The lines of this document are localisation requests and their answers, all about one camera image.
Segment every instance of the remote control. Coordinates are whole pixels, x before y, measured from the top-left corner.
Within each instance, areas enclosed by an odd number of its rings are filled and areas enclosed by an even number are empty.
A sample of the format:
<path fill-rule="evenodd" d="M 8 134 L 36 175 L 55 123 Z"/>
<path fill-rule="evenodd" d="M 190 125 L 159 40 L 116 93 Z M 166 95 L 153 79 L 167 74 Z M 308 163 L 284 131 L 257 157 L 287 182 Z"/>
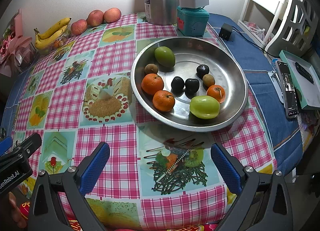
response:
<path fill-rule="evenodd" d="M 308 80 L 311 84 L 313 84 L 313 78 L 308 71 L 306 71 L 302 65 L 298 62 L 295 63 L 296 69 L 300 75 L 302 75 L 306 80 Z"/>

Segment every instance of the human hand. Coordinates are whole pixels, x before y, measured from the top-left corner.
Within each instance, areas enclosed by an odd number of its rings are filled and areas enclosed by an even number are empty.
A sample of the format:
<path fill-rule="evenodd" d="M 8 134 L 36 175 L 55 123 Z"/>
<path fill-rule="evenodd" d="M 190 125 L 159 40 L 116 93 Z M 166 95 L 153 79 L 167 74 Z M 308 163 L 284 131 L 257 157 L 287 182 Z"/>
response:
<path fill-rule="evenodd" d="M 11 217 L 19 228 L 27 226 L 26 220 L 22 217 L 20 209 L 17 207 L 17 200 L 12 192 L 9 192 L 9 204 L 11 206 Z"/>

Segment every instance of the metal tray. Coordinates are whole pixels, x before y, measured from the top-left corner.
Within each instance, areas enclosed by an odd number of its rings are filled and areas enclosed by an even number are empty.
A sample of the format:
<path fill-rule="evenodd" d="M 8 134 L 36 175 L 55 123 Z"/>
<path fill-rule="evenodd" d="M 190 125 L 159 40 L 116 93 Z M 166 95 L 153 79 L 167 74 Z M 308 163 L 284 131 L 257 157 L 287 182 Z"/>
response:
<path fill-rule="evenodd" d="M 166 68 L 158 64 L 154 51 L 157 47 L 170 48 L 176 57 L 173 68 Z M 145 76 L 144 67 L 147 64 L 158 65 L 158 75 L 164 81 L 164 90 L 171 92 L 171 81 L 180 76 L 185 81 L 188 78 L 197 78 L 200 81 L 199 91 L 194 95 L 206 95 L 207 87 L 196 75 L 196 68 L 206 64 L 216 84 L 226 91 L 225 101 L 220 105 L 219 115 L 210 120 L 199 119 L 189 111 L 190 100 L 193 96 L 175 96 L 176 103 L 170 112 L 159 112 L 153 107 L 152 96 L 141 88 Z M 219 130 L 233 123 L 243 112 L 248 100 L 248 84 L 236 60 L 210 42 L 192 37 L 171 37 L 161 39 L 146 46 L 136 57 L 131 69 L 131 86 L 139 103 L 159 121 L 186 131 L 210 132 Z"/>

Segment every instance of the screw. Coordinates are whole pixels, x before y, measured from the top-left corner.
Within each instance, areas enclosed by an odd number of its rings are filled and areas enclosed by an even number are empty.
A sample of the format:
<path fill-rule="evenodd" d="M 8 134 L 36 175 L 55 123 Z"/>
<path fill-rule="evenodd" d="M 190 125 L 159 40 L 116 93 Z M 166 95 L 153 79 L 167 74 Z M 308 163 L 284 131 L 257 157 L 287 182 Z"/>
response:
<path fill-rule="evenodd" d="M 68 168 L 68 172 L 75 172 L 76 171 L 76 169 L 77 169 L 77 167 L 76 166 L 70 166 L 69 168 Z"/>
<path fill-rule="evenodd" d="M 251 166 L 245 167 L 246 172 L 253 172 L 253 168 Z"/>
<path fill-rule="evenodd" d="M 39 170 L 38 171 L 38 176 L 43 176 L 45 174 L 45 170 Z"/>
<path fill-rule="evenodd" d="M 275 173 L 276 173 L 276 175 L 279 176 L 279 177 L 282 176 L 282 172 L 279 171 L 279 170 L 276 170 Z"/>

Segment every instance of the black power adapter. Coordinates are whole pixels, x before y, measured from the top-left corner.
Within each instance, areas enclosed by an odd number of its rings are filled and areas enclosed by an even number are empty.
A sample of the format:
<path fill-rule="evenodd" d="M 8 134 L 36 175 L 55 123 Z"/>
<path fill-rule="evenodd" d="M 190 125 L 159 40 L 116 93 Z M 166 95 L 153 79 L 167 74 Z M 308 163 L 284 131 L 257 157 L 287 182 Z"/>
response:
<path fill-rule="evenodd" d="M 229 24 L 224 23 L 220 29 L 219 32 L 219 37 L 223 38 L 225 40 L 229 40 L 230 39 L 230 35 L 232 33 L 232 29 L 233 27 L 230 26 Z"/>

